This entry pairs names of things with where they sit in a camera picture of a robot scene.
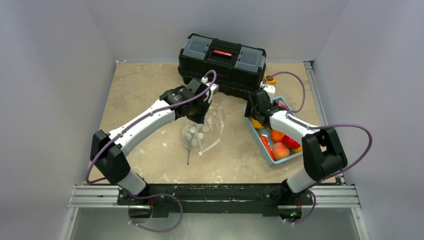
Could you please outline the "clear zip top bag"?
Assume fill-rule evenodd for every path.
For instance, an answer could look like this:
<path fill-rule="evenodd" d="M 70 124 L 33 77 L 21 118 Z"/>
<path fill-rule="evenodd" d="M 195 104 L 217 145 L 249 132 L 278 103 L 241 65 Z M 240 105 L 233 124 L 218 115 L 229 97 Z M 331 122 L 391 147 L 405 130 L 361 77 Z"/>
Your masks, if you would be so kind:
<path fill-rule="evenodd" d="M 225 126 L 225 112 L 222 105 L 212 102 L 203 124 L 186 120 L 181 127 L 180 140 L 183 146 L 201 156 L 218 144 Z"/>

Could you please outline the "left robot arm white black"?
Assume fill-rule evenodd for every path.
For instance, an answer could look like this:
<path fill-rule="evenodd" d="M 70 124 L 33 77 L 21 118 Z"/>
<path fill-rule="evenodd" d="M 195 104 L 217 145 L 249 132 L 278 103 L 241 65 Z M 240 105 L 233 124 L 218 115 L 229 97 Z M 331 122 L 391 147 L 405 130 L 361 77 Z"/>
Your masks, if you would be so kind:
<path fill-rule="evenodd" d="M 127 156 L 152 133 L 179 118 L 204 123 L 218 88 L 204 78 L 193 78 L 187 86 L 165 91 L 151 107 L 123 126 L 108 133 L 98 130 L 92 136 L 89 168 L 96 167 L 111 184 L 126 189 L 136 204 L 146 203 L 147 183 L 131 169 Z"/>

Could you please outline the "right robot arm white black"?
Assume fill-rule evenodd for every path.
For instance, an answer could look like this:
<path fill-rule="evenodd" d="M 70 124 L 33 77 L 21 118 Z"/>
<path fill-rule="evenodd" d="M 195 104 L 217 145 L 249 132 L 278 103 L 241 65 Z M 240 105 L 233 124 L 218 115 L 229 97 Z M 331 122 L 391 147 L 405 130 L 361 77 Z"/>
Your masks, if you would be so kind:
<path fill-rule="evenodd" d="M 249 94 L 245 116 L 261 125 L 282 132 L 302 147 L 303 167 L 282 182 L 280 196 L 288 204 L 300 198 L 301 192 L 326 177 L 344 169 L 348 160 L 337 131 L 321 128 L 298 119 L 271 100 L 265 90 Z"/>

